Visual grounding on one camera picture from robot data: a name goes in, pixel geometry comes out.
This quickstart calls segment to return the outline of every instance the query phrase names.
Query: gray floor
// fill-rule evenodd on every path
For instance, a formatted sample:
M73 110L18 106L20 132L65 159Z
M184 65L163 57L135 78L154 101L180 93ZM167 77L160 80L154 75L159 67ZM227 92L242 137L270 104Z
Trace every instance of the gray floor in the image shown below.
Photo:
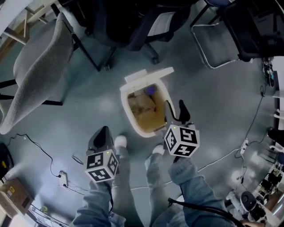
M189 22L193 20L201 5L192 7ZM213 14L205 15L201 22L207 22ZM234 44L222 35L204 35L203 38L213 51L214 63L223 61L229 48ZM84 37L83 44L98 62L108 50L94 41L92 37ZM114 68L109 72L97 73L88 59L77 50L70 60L68 68L59 83L51 100L64 97L64 105L41 106L19 122L12 131L1 140L8 143L15 133L27 133L34 141L54 159L52 171L60 170L68 174L70 186L88 188L90 179L84 173L83 166L71 158L75 154L83 159L87 143L93 133L107 125L113 137L124 133L128 139L131 154L131 187L146 186L144 160L151 154L158 141L156 138L142 138L131 127L121 105L119 88L125 84L124 77L136 71L148 71L174 67L175 72L163 78L169 94L178 107L183 99L188 107L191 119L200 130L201 146L193 156L198 168L239 148L253 120L260 101L260 86L263 76L260 61L253 63L236 62L220 69L207 69L200 58L197 46L189 32L189 23L176 32L169 43L154 43L153 46L161 56L161 63L154 66L145 52L128 52L120 50L114 58ZM1 80L13 78L13 64L21 49L16 44L12 51L0 64ZM14 88L2 89L2 94L13 94ZM248 135L249 141L261 140L267 127L273 125L275 111L273 90L267 88L255 123ZM270 164L261 157L267 154L269 139L259 145L254 143L244 153L245 166L248 167L244 185L253 191L269 170ZM11 141L9 150L15 162L14 169L8 178L20 177L29 191L36 197L35 205L46 205L50 210L69 219L82 205L82 196L60 188L58 178L50 173L50 160L35 145L17 137ZM165 181L169 181L167 169L173 156L165 154L163 171ZM216 195L225 198L235 188L241 172L241 159L234 155L223 159L205 169L202 173ZM169 196L176 198L180 194L178 186L172 183L166 186ZM239 186L238 192L244 190ZM148 190L133 191L137 211L143 223L150 222Z

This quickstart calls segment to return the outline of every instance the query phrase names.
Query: electrical outlet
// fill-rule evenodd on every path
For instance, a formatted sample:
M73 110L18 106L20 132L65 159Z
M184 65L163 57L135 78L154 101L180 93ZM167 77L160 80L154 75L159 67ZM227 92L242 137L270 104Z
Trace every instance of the electrical outlet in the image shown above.
M68 180L67 180L67 174L60 171L59 172L60 178L59 178L59 185L63 187L68 187Z
M243 154L245 152L245 149L247 148L248 143L249 143L249 140L246 138L245 141L243 142L242 146L241 146L241 150L240 150L241 154Z

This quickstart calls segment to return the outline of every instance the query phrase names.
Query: white trash bin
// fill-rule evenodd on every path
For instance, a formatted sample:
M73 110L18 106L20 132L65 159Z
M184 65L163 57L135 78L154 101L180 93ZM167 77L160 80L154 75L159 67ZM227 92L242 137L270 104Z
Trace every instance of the white trash bin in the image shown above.
M142 137L153 137L155 136L154 132L165 126L164 102L166 100L171 104L175 115L174 106L168 90L160 79L172 72L174 72L173 67L161 69L150 74L144 69L125 77L127 84L120 88L122 105L132 127ZM151 99L156 105L154 114L151 114L148 118L145 117L142 120L137 120L130 108L128 98L134 95L135 92L137 93L148 88L154 91L151 95Z

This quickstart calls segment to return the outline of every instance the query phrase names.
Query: sleeve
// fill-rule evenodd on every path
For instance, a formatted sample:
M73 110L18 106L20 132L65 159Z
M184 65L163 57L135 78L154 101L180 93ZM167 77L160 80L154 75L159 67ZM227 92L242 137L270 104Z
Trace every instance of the sleeve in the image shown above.
M180 158L169 168L172 181L181 187L186 203L201 206L217 207L224 211L224 201L214 195L213 189L206 183L204 178L197 172L190 158ZM193 227L233 227L234 224L217 214L183 208L185 221Z
M84 196L83 207L77 211L69 227L110 227L110 193L107 184L90 182L90 190Z

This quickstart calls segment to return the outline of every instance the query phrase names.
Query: cardboard box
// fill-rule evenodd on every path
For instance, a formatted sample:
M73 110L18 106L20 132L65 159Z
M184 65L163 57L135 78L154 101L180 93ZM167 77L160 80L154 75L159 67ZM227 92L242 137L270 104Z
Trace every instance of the cardboard box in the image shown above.
M0 206L10 218L17 214L25 215L33 200L18 178L7 181L0 187Z

